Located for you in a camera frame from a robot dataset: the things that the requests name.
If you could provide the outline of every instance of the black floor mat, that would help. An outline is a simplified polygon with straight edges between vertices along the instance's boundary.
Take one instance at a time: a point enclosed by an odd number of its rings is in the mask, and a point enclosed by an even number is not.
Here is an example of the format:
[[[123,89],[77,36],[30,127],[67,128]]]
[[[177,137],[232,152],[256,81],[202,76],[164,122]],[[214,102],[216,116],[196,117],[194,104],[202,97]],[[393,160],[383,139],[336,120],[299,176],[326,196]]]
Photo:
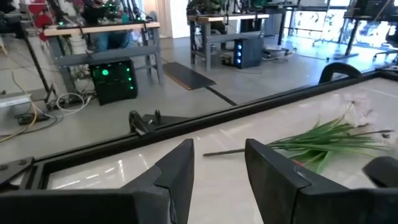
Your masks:
[[[165,75],[186,90],[196,90],[216,84],[213,80],[177,62],[166,63],[163,67]]]

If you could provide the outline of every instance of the wooden workbench top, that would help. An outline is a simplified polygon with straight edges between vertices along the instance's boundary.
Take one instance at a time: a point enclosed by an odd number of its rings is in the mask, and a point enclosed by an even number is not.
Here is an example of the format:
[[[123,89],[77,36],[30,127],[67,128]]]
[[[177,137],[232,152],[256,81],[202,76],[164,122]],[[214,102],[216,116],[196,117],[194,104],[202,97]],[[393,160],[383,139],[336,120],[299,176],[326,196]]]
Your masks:
[[[255,14],[243,14],[243,15],[229,15],[229,20],[234,21],[234,20],[239,20],[239,19],[254,19],[256,18]],[[257,18],[259,19],[265,19],[268,18],[268,14],[258,14]],[[225,15],[220,15],[220,16],[188,16],[189,21],[198,21],[198,22],[218,22],[218,21],[223,21],[226,19]]]
[[[146,24],[147,28],[158,28],[160,24],[158,22],[149,22]],[[129,30],[129,29],[142,29],[143,24],[120,24],[112,26],[98,26],[98,27],[85,27],[82,28],[84,34],[95,33],[95,32],[107,32],[117,30]],[[44,30],[44,35],[47,37],[55,35],[67,35],[67,34],[80,34],[78,27],[71,29],[57,29],[57,26],[50,26]]]

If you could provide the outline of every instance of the red object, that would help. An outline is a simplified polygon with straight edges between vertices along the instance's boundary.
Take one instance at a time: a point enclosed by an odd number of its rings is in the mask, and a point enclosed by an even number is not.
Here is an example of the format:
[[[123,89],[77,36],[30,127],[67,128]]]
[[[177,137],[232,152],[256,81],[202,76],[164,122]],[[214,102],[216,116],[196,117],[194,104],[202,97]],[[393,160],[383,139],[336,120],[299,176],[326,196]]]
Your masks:
[[[292,159],[292,161],[295,162],[296,164],[300,165],[300,166],[303,166],[303,164],[301,162],[299,162],[299,161],[297,161],[295,159]]]
[[[42,41],[46,41],[47,40],[47,37],[44,35],[44,32],[39,33],[39,38]]]
[[[27,7],[33,15],[37,16],[45,9],[45,3],[43,4],[31,4]]]
[[[35,20],[35,26],[37,28],[43,28],[44,26],[51,25],[52,20],[50,16],[46,14],[39,15]]]

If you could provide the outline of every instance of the white cable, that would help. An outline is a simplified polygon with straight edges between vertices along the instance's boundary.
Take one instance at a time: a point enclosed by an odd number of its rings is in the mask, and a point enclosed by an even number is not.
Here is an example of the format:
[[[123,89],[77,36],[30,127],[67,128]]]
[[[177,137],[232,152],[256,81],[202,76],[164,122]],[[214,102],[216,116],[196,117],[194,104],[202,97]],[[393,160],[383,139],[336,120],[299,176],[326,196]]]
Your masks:
[[[68,95],[77,96],[77,97],[81,100],[81,107],[78,108],[78,109],[74,109],[74,110],[68,110],[68,109],[62,108],[62,107],[60,106],[60,100],[61,100],[62,97],[68,96]],[[83,109],[83,108],[87,105],[87,104],[85,103],[85,100],[83,99],[83,97],[81,97],[79,94],[76,94],[76,93],[65,93],[65,94],[60,95],[60,97],[58,97],[58,99],[56,100],[55,104],[58,106],[58,108],[59,108],[60,110],[66,111],[66,112],[71,112],[71,114],[81,111],[81,109]]]
[[[80,99],[81,102],[82,102],[81,107],[78,108],[78,109],[75,109],[75,110],[67,110],[67,109],[62,108],[62,107],[60,106],[60,104],[59,104],[60,99],[61,99],[62,97],[64,97],[64,96],[67,96],[67,95],[74,95],[74,96],[79,97],[79,99]],[[67,112],[69,112],[69,113],[65,113],[65,114],[63,113],[63,115],[61,115],[61,116],[52,116],[52,115],[49,115],[49,114],[47,114],[47,113],[44,113],[42,110],[40,110],[35,104],[33,104],[33,106],[34,106],[39,112],[41,112],[42,114],[48,116],[49,118],[62,118],[62,117],[66,117],[66,116],[68,116],[68,115],[77,113],[77,112],[81,111],[82,109],[84,109],[84,108],[88,105],[88,103],[91,101],[91,98],[92,98],[92,96],[89,96],[88,99],[87,99],[87,101],[86,101],[86,103],[85,103],[83,97],[81,97],[80,95],[78,95],[78,94],[76,94],[76,93],[65,93],[65,94],[61,95],[60,97],[57,98],[56,104],[57,104],[58,108],[59,108],[61,111],[67,111]]]

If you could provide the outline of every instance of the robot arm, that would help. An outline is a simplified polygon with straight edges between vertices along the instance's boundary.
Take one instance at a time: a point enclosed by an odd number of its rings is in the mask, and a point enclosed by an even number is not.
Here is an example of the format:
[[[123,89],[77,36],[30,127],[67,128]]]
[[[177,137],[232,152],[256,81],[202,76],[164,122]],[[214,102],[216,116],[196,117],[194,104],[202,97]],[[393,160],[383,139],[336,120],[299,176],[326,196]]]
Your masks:
[[[131,0],[132,3],[132,12],[136,16],[136,19],[141,18],[141,11],[137,6],[136,0]]]

